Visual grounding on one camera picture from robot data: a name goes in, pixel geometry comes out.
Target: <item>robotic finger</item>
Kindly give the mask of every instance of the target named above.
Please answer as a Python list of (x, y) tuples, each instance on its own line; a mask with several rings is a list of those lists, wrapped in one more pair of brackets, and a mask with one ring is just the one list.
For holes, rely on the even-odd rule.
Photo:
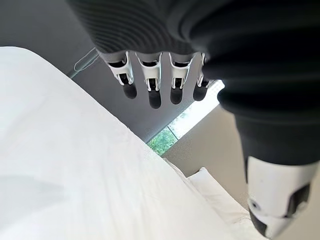
[(251, 220), (263, 236), (273, 239), (306, 208), (318, 162), (281, 165), (250, 156), (247, 164)]
[(153, 109), (161, 106), (161, 56), (162, 52), (154, 54), (136, 53), (147, 85), (149, 104)]
[(194, 54), (179, 55), (170, 53), (169, 57), (172, 69), (170, 100), (173, 104), (177, 105), (182, 100), (183, 89), (188, 77), (191, 62), (194, 59)]
[(136, 98), (137, 89), (134, 83), (134, 75), (129, 57), (129, 51), (109, 54), (99, 52), (99, 55), (111, 69), (114, 77), (123, 87), (124, 94), (129, 99)]
[(204, 73), (202, 72), (202, 67), (205, 63), (205, 54), (201, 53), (201, 66), (199, 67), (199, 76), (196, 80), (194, 90), (193, 90), (193, 99), (195, 101), (202, 101), (206, 94), (208, 87), (216, 80), (207, 79), (204, 77)]

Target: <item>black rubber pad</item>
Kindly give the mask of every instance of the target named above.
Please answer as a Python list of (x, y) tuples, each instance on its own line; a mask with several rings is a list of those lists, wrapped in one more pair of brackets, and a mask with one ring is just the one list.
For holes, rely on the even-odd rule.
[(149, 104), (153, 109), (158, 109), (161, 106), (160, 91), (149, 91)]
[(125, 84), (123, 86), (123, 91), (124, 94), (129, 98), (129, 99), (135, 99), (137, 96), (137, 88), (136, 85), (133, 83), (131, 85)]
[(182, 95), (183, 95), (183, 90), (176, 87), (176, 88), (171, 88), (171, 93), (170, 93), (170, 100), (174, 105), (177, 105), (181, 102), (182, 100)]
[(193, 90), (193, 99), (195, 101), (202, 101), (207, 94), (207, 90), (208, 88), (206, 88), (205, 86), (198, 87), (198, 85), (195, 84)]

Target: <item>white fabric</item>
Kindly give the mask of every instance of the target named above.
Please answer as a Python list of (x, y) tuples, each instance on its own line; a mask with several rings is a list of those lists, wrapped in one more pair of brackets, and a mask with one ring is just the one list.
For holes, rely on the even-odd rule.
[(188, 177), (188, 180), (224, 220), (236, 239), (266, 240), (255, 229), (249, 212), (229, 195), (205, 167)]
[(203, 198), (72, 80), (35, 53), (0, 47), (0, 239), (233, 237)]

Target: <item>gray wall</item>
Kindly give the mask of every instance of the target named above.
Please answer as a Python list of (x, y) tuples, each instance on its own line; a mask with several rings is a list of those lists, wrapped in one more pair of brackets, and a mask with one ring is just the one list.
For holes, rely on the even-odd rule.
[[(190, 176), (202, 166), (235, 198), (247, 207), (240, 139), (234, 118), (216, 107), (164, 155)], [(311, 190), (309, 206), (277, 240), (318, 240), (320, 219), (320, 174)]]

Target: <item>white pillow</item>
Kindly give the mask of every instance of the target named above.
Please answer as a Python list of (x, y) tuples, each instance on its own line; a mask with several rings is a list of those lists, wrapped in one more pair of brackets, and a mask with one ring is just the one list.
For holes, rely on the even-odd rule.
[(255, 229), (249, 212), (210, 175), (205, 167), (188, 177), (191, 184), (202, 194), (209, 205), (229, 226), (239, 240), (265, 240)]

